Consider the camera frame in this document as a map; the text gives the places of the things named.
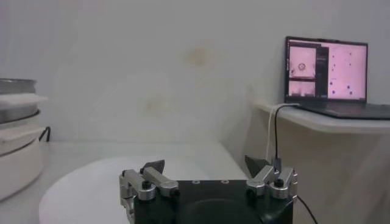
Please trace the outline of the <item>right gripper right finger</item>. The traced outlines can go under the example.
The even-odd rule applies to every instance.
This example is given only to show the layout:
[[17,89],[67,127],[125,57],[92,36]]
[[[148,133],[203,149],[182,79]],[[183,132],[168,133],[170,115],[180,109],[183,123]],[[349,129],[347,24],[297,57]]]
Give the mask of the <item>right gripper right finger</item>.
[[291,167],[282,167],[280,158],[273,158],[269,163],[266,159],[246,155],[244,160],[251,176],[246,181],[246,185],[256,197],[268,193],[277,200],[298,199],[298,174]]

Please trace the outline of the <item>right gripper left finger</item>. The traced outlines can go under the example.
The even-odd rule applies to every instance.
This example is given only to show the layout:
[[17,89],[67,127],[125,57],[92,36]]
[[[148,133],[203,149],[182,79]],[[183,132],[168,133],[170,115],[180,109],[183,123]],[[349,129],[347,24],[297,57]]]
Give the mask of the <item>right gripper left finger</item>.
[[179,182],[163,175],[165,161],[146,163],[139,172],[123,170],[119,175],[120,204],[126,210],[129,223],[135,223],[134,200],[150,202],[156,196],[176,198],[180,195]]

